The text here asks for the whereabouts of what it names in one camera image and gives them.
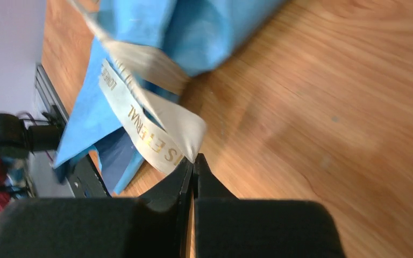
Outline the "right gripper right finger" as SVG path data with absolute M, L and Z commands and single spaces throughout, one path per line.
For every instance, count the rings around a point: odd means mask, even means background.
M 311 200 L 240 199 L 203 154 L 193 168 L 197 257 L 345 257 L 329 211 Z

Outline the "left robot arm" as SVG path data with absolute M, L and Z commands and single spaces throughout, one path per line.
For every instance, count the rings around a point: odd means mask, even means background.
M 49 113 L 43 115 L 47 120 L 0 113 L 0 157 L 25 159 L 30 153 L 56 150 L 64 123 Z

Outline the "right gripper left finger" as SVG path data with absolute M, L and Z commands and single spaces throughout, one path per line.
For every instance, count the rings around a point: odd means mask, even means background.
M 136 198 L 28 198 L 0 213 L 0 257 L 179 257 L 193 165 Z

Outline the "blue wrapping paper sheet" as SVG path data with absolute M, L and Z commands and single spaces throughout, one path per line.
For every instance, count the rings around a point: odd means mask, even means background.
M 54 162 L 59 182 L 98 152 L 109 192 L 146 161 L 172 173 L 194 161 L 205 121 L 179 105 L 188 81 L 227 60 L 282 1 L 71 1 L 94 35 L 83 87 Z

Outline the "cream ribbon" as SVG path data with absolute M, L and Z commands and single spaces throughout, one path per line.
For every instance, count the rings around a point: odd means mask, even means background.
M 71 5 L 110 55 L 102 62 L 98 84 L 138 152 L 165 174 L 183 159 L 195 162 L 207 129 L 205 121 L 139 83 L 145 80 L 178 93 L 188 76 L 160 49 L 115 40 L 96 13 L 78 1 Z

